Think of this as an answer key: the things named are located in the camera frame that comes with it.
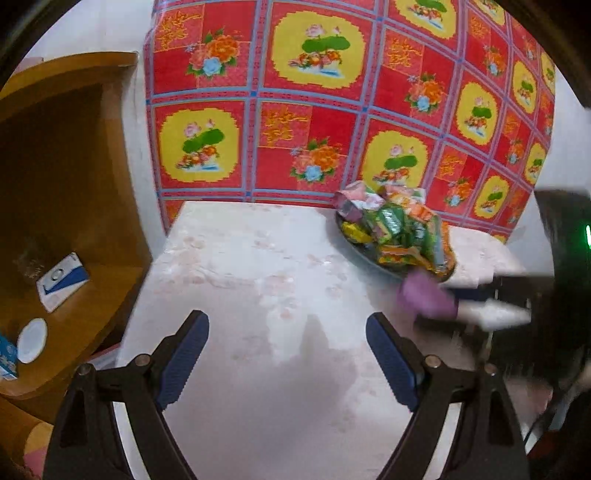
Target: red floral wall cloth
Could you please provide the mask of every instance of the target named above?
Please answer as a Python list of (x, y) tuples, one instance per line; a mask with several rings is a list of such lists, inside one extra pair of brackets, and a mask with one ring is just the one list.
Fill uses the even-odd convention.
[(157, 0), (145, 60), (167, 229), (363, 179), (505, 240), (550, 144), (554, 64), (492, 0)]

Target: candy wrapper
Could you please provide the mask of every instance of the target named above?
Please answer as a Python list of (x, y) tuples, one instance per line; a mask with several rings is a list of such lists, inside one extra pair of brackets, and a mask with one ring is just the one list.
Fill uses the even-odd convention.
[(385, 200), (369, 188), (362, 180), (354, 181), (335, 193), (333, 204), (339, 215), (348, 222), (358, 223), (364, 211), (376, 211)]
[(425, 203), (423, 189), (387, 184), (380, 201), (362, 181), (335, 196), (345, 237), (364, 244), (378, 264), (400, 272), (412, 266), (431, 271), (442, 280), (453, 272), (456, 259), (449, 228)]
[(394, 185), (391, 183), (382, 185), (378, 190), (378, 194), (386, 200), (390, 200), (393, 196), (402, 194), (411, 197), (421, 205), (425, 205), (427, 199), (427, 192), (425, 189), (413, 189), (411, 187), (405, 187), (404, 185)]
[(354, 244), (370, 244), (374, 239), (357, 223), (343, 222), (341, 230), (349, 242)]

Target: blue gripper pad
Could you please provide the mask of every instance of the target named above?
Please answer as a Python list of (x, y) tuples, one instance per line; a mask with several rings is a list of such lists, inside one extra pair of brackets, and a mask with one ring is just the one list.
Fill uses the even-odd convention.
[(417, 376), (380, 324), (377, 315), (379, 314), (374, 313), (371, 315), (365, 324), (365, 335), (368, 344), (382, 372), (384, 372), (396, 400), (414, 412), (418, 407)]
[(192, 327), (180, 340), (162, 371), (160, 393), (156, 398), (160, 409), (164, 410), (168, 405), (178, 400), (208, 337), (209, 318), (203, 312), (199, 312)]

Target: wooden cabinet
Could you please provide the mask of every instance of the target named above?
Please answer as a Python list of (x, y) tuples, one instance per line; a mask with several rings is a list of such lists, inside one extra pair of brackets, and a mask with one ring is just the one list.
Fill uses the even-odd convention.
[[(125, 322), (151, 261), (121, 123), (122, 84), (136, 61), (120, 52), (63, 57), (12, 76), (0, 92), (0, 332), (15, 342), (32, 318), (48, 325), (41, 356), (19, 364), (18, 380), (0, 381), (0, 394), (45, 421), (57, 407), (35, 399), (59, 397)], [(54, 263), (76, 252), (90, 275), (52, 314), (17, 267), (31, 239)]]

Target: purple cloth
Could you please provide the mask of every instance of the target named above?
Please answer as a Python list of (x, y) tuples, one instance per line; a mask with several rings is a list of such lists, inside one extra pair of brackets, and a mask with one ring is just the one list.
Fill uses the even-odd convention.
[(455, 297), (423, 270), (415, 269), (406, 276), (397, 301), (404, 310), (427, 318), (454, 320), (457, 317)]

